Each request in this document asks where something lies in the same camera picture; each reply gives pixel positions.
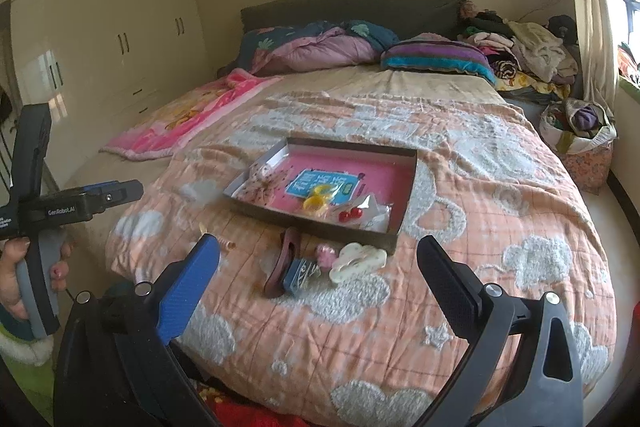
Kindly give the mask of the person's left hand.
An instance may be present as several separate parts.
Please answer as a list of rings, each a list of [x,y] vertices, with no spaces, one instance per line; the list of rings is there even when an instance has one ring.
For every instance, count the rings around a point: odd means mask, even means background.
[[[30,240],[27,237],[9,239],[4,243],[0,260],[1,304],[12,317],[28,320],[28,313],[18,287],[16,267],[25,258]],[[54,291],[65,291],[66,277],[70,273],[68,258],[73,251],[70,243],[61,245],[61,260],[52,265],[50,270],[51,287]]]

